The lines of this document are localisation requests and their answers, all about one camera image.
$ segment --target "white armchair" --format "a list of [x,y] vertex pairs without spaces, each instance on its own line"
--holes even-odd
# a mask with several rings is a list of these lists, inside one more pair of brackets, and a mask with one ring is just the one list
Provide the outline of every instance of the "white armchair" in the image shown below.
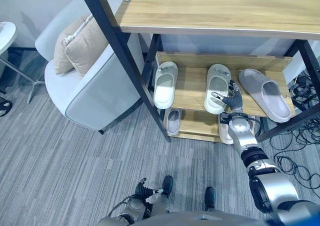
[[[108,0],[115,13],[123,0]],[[73,0],[46,27],[35,41],[38,52],[49,61],[45,86],[55,106],[69,120],[92,130],[101,130],[140,98],[110,45],[88,73],[66,75],[54,72],[54,50],[59,34],[75,19],[90,11],[84,0]],[[138,35],[132,34],[128,47],[140,70],[144,60]]]

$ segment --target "metal joint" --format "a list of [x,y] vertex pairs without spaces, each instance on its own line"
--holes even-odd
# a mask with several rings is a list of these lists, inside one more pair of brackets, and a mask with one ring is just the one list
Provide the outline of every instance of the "metal joint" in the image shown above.
[[275,169],[275,171],[280,172],[276,164],[270,159],[260,159],[250,163],[249,166],[246,168],[247,174],[250,170],[253,170],[253,168],[257,171],[265,169]]

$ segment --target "wooden shelf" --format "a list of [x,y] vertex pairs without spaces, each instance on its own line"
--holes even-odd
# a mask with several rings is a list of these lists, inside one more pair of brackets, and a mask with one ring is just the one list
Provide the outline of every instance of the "wooden shelf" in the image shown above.
[[244,113],[260,117],[267,116],[238,80],[238,74],[241,70],[252,68],[259,70],[278,83],[280,92],[291,109],[292,116],[295,115],[294,105],[289,97],[289,90],[282,73],[285,66],[291,62],[292,58],[290,57],[158,52],[157,58],[159,64],[172,61],[179,67],[172,108],[206,112],[204,101],[208,68],[213,64],[224,64],[230,69],[232,79],[241,89]]
[[[167,126],[168,110],[164,125]],[[219,138],[218,116],[206,111],[182,110],[179,134],[176,138],[221,142]]]
[[219,137],[218,116],[206,111],[183,110],[179,132]]
[[214,136],[208,136],[208,135],[202,135],[202,134],[194,134],[194,133],[179,133],[174,138],[183,138],[183,139],[189,139],[189,140],[201,140],[201,141],[209,141],[209,142],[216,142],[216,143],[222,143],[221,139],[219,137]]
[[320,40],[320,0],[123,0],[124,33]]

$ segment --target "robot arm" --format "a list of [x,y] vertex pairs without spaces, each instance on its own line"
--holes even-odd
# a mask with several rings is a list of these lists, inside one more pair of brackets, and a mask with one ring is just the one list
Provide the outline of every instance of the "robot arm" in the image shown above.
[[270,214],[277,225],[291,225],[311,219],[317,215],[320,206],[299,200],[291,181],[275,163],[268,158],[250,131],[248,116],[243,113],[242,94],[237,84],[231,80],[233,96],[224,97],[213,92],[212,96],[224,102],[231,109],[230,114],[221,116],[221,123],[228,123],[228,133],[241,157],[249,176],[250,191],[255,206],[263,213]]

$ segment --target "wall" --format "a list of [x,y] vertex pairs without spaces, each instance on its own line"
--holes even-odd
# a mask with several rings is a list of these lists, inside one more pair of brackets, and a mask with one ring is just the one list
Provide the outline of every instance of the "wall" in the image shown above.
[[0,21],[15,23],[15,44],[34,47],[35,39],[71,0],[0,0]]

